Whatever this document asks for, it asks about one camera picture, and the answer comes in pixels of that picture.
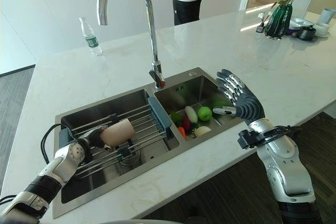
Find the plastic bottle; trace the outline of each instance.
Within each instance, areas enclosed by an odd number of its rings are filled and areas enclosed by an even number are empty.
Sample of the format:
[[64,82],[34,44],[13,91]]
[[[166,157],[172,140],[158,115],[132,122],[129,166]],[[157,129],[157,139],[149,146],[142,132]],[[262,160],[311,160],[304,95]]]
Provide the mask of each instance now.
[[81,22],[82,33],[88,43],[91,54],[94,56],[101,56],[103,53],[92,27],[86,22],[85,17],[80,17],[79,20]]

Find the faucet handle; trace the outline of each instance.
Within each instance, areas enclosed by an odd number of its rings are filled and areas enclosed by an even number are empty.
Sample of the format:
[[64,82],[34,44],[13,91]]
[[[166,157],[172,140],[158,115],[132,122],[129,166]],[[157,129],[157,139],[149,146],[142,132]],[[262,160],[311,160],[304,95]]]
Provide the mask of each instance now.
[[157,89],[162,89],[166,85],[164,78],[160,72],[156,72],[153,69],[149,71],[149,75],[154,79],[155,87]]

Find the faucet spout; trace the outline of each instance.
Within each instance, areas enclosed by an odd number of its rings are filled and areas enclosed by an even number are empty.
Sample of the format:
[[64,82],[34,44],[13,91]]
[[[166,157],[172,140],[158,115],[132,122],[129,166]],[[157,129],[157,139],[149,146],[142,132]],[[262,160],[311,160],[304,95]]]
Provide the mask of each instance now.
[[[97,0],[97,19],[98,19],[98,24],[101,26],[106,26],[108,24],[107,10],[106,10],[107,1],[108,0]],[[157,89],[161,89],[164,87],[165,82],[162,77],[161,63],[157,57],[158,53],[157,53],[157,43],[156,43],[152,0],[145,0],[145,4],[146,4],[148,26],[149,26],[149,33],[151,37],[151,46],[152,46],[152,55],[153,55],[152,70],[156,73],[156,76],[160,77],[159,79],[161,81],[157,82],[157,78],[154,78],[152,74],[151,76],[153,77],[155,81],[155,87]]]

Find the silver robotic arm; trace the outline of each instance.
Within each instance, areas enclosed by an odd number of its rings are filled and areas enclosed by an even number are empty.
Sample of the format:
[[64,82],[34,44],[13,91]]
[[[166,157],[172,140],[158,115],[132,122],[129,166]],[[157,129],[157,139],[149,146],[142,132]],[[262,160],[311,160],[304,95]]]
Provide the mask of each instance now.
[[0,223],[39,223],[50,202],[75,174],[82,161],[92,159],[90,147],[103,147],[97,137],[103,127],[96,128],[80,139],[60,148],[55,158],[37,175],[29,186],[19,193],[2,212]]
[[245,120],[248,130],[239,133],[238,142],[242,148],[257,147],[283,223],[322,223],[309,173],[299,159],[296,143],[288,137],[299,128],[273,126],[259,100],[237,76],[225,69],[217,76],[219,91],[235,107],[217,106],[213,112]]

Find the white marble countertop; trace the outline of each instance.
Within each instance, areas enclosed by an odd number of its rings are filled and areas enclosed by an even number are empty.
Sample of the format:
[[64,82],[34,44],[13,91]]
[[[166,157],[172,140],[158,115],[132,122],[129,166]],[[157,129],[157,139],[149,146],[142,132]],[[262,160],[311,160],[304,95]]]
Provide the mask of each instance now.
[[[201,67],[212,77],[237,74],[276,125],[300,124],[336,100],[336,33],[315,42],[271,40],[249,26],[258,12],[229,13],[157,31],[165,77]],[[16,194],[45,166],[39,143],[55,116],[152,82],[148,34],[102,44],[103,57],[83,47],[36,65],[9,159],[2,196]],[[241,150],[241,123],[137,178],[44,223],[101,223],[143,217],[253,153]],[[47,139],[53,152],[54,136]]]

